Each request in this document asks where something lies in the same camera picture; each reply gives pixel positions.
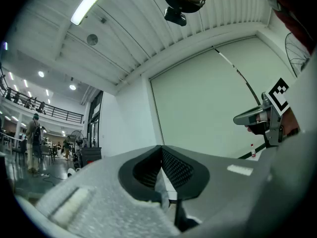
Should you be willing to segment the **black floor fan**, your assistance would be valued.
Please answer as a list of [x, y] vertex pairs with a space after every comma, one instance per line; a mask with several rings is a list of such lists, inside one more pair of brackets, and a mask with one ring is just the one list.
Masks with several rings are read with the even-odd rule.
[[74, 168], [82, 168], [82, 149], [84, 146], [85, 138], [81, 131], [75, 130], [69, 136], [70, 138], [70, 150], [71, 150], [71, 157], [73, 160]]

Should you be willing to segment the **grey chair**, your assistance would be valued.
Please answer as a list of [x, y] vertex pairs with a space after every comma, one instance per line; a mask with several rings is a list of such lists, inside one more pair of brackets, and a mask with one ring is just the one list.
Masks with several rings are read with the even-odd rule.
[[41, 145], [41, 153], [42, 153], [42, 160], [44, 160], [44, 157], [47, 156], [49, 158], [49, 163], [53, 164], [53, 153], [52, 149], [46, 145]]

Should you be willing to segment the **person's red jacket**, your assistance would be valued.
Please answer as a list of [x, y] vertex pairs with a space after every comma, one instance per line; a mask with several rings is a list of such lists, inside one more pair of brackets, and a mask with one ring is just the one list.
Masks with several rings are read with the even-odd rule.
[[285, 27], [312, 54], [317, 47], [317, 0], [268, 0]]

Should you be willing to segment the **black cabinet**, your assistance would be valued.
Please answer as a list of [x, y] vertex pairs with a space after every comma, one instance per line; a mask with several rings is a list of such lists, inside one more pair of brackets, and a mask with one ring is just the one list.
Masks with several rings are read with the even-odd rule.
[[81, 167], [83, 168], [89, 163], [100, 160], [102, 158], [101, 149], [101, 147], [82, 148]]

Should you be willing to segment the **person's right forearm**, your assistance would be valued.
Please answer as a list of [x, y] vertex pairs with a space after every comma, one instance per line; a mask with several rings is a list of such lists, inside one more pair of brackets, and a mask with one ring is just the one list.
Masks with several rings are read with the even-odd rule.
[[299, 132], [299, 125], [291, 108], [283, 114], [281, 125], [284, 136], [295, 135]]

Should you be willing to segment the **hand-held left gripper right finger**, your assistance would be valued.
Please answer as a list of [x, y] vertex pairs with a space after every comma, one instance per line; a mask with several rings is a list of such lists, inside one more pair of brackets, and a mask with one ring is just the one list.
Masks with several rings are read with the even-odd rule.
[[197, 226], [235, 200], [251, 206], [269, 165], [268, 150], [252, 161], [163, 146], [162, 168], [177, 192], [174, 224]]

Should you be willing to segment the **person's right hand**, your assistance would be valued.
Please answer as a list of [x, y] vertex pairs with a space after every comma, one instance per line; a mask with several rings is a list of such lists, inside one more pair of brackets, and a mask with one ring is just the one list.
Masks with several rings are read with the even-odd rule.
[[265, 132], [269, 129], [269, 117], [267, 112], [262, 112], [256, 115], [256, 124], [255, 125], [246, 125], [248, 132], [252, 132], [255, 135], [264, 135]]

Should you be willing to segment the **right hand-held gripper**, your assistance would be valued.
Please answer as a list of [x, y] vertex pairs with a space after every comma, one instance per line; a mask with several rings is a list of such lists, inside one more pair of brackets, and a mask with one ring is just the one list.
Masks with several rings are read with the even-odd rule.
[[284, 94], [289, 88], [287, 83], [279, 78], [266, 92], [262, 93], [263, 107], [255, 107], [233, 118], [236, 125], [255, 125], [264, 118], [265, 137], [269, 146], [278, 146], [283, 140], [282, 117], [289, 108]]

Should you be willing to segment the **ceiling strip light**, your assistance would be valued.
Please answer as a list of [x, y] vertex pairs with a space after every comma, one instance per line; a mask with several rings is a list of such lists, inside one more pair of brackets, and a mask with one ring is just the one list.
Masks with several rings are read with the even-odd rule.
[[82, 0], [73, 13], [70, 22], [76, 26], [80, 25], [86, 14], [97, 1], [98, 0]]

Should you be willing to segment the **black balcony railing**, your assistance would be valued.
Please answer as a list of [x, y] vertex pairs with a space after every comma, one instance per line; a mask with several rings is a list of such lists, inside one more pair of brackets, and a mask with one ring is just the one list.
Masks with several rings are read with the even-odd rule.
[[0, 68], [0, 96], [26, 109], [64, 121], [82, 123], [83, 114], [51, 105], [53, 93]]

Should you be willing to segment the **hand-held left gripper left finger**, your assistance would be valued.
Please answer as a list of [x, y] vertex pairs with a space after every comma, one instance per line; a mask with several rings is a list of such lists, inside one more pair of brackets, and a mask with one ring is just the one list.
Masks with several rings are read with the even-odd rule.
[[121, 166], [145, 147], [88, 164], [43, 195], [36, 209], [81, 238], [171, 238], [180, 234], [157, 202], [133, 198], [119, 182]]

